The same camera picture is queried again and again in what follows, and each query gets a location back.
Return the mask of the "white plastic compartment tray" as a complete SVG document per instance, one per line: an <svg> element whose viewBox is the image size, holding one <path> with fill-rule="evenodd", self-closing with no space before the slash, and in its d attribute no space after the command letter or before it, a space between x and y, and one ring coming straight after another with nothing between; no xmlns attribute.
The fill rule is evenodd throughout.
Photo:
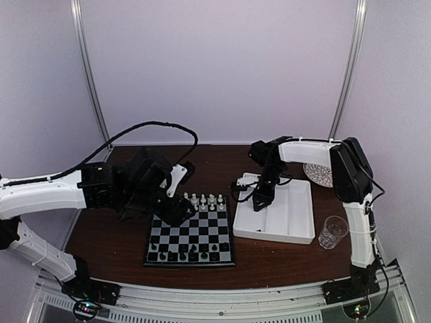
<svg viewBox="0 0 431 323"><path fill-rule="evenodd" d="M243 176L259 177L244 173ZM275 187L273 202L259 212L253 211L253 201L245 198L254 188L239 190L233 234L239 238L250 238L271 242L309 245L315 238L314 216L310 182L291 180Z"/></svg>

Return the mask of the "black white chess board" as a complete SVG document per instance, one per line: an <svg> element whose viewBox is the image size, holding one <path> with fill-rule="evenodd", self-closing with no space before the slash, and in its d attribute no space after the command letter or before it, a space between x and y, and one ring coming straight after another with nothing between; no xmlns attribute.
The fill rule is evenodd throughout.
<svg viewBox="0 0 431 323"><path fill-rule="evenodd" d="M172 227L164 223L160 218L154 217L149 230L147 250L144 254L144 267L212 267L212 266L235 266L234 240L232 226L230 223L229 197L224 195L228 201L226 211L196 212L194 216L186 220L178 227ZM221 251L220 245L228 243L227 251ZM151 250L151 243L158 245L157 250ZM181 246L186 244L188 251L185 261L180 261L178 256ZM191 246L196 245L196 261L189 260ZM211 261L211 246L216 244L219 260ZM168 261L168 252L176 253L175 261ZM165 253L166 259L161 261L159 253ZM201 253L207 252L207 260L201 259Z"/></svg>

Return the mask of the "eleventh black chess piece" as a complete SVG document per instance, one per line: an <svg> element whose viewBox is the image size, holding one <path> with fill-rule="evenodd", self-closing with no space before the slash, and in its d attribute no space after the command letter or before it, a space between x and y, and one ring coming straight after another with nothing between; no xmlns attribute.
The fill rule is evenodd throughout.
<svg viewBox="0 0 431 323"><path fill-rule="evenodd" d="M185 261L187 259L187 255L183 252L180 252L178 258L180 261Z"/></svg>

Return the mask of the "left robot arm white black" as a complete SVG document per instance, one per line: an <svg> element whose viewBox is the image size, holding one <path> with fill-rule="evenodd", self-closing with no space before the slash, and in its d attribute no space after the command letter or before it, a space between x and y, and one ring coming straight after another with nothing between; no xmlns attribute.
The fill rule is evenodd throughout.
<svg viewBox="0 0 431 323"><path fill-rule="evenodd" d="M1 179L1 249L17 252L32 265L53 274L83 299L97 292L87 262L64 253L36 235L22 215L57 209L111 209L121 220L158 216L178 226L195 214L191 202L178 195L178 185L195 173L191 162L172 165L149 148L119 165L84 163L71 173L44 178Z"/></svg>

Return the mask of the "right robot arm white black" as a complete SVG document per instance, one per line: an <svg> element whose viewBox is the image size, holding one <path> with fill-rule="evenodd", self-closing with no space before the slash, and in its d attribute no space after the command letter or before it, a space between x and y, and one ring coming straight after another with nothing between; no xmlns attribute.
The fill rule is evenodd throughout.
<svg viewBox="0 0 431 323"><path fill-rule="evenodd" d="M371 277L378 265L373 250L375 222L370 216L373 174L357 138L333 141L282 136L268 142L254 142L248 155L262 168L251 195L254 211L272 204L275 187L288 163L331 169L333 190L343 203L350 227L352 277L345 282L345 291L352 297L361 296L371 286Z"/></svg>

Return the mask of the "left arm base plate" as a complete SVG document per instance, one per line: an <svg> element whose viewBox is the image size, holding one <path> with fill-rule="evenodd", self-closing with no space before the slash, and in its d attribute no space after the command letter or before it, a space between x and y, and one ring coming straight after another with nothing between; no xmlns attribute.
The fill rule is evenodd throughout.
<svg viewBox="0 0 431 323"><path fill-rule="evenodd" d="M77 285L70 282L62 284L62 292L74 299L84 299L97 304L115 306L119 298L121 287L114 283L107 283L91 279L88 284Z"/></svg>

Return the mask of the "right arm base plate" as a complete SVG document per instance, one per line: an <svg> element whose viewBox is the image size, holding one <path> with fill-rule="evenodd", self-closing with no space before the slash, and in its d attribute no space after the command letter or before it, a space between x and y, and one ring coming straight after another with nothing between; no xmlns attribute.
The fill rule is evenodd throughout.
<svg viewBox="0 0 431 323"><path fill-rule="evenodd" d="M321 288L327 305L358 298L366 298L370 294L380 291L380 286L377 282L373 282L364 287L355 285L352 278L328 281L324 283Z"/></svg>

